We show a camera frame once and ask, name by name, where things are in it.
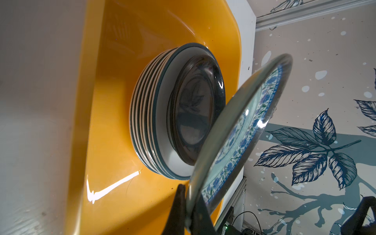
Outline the small green patterned plate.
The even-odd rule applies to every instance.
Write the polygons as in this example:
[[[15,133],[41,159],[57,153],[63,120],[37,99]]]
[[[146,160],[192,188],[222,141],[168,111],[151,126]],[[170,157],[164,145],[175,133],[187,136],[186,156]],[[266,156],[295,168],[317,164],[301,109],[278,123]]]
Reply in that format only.
[[[199,199],[212,212],[238,176],[275,112],[292,65],[287,53],[269,61],[244,82],[215,121],[189,181],[187,228]]]

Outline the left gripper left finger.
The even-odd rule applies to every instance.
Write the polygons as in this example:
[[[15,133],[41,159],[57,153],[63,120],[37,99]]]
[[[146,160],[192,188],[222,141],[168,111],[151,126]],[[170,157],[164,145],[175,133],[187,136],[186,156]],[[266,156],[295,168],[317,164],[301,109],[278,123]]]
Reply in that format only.
[[[179,184],[162,235],[183,235],[185,233],[186,187]]]

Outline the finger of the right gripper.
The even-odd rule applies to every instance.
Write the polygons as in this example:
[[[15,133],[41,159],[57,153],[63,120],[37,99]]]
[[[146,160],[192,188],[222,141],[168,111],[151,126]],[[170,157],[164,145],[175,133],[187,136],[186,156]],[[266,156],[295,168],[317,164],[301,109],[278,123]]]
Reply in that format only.
[[[368,211],[373,213],[374,220],[369,225],[363,225],[367,219]],[[375,235],[376,234],[376,198],[364,197],[353,215],[341,226],[342,235]]]

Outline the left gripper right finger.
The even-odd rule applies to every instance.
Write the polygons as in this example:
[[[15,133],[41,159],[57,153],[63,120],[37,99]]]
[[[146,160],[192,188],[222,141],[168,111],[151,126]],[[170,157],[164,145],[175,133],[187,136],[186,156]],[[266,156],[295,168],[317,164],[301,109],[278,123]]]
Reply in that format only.
[[[216,235],[213,223],[208,213],[203,196],[200,196],[194,206],[191,216],[192,222],[190,226],[191,235]]]

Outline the yellow plastic bin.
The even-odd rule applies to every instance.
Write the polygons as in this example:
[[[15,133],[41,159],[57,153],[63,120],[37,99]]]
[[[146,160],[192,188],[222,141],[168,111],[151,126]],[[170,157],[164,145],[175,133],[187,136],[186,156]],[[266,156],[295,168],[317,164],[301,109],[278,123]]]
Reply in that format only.
[[[237,90],[240,32],[225,1],[88,1],[72,132],[66,235],[160,235],[179,181],[133,149],[129,109],[144,67],[187,43],[206,46]]]

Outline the small black plate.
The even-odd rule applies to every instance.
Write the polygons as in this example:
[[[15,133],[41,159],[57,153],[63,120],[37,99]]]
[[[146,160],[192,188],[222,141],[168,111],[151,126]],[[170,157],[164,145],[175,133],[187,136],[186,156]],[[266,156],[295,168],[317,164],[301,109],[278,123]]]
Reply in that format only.
[[[167,107],[167,133],[180,159],[195,165],[212,126],[226,105],[217,61],[193,56],[178,73]]]

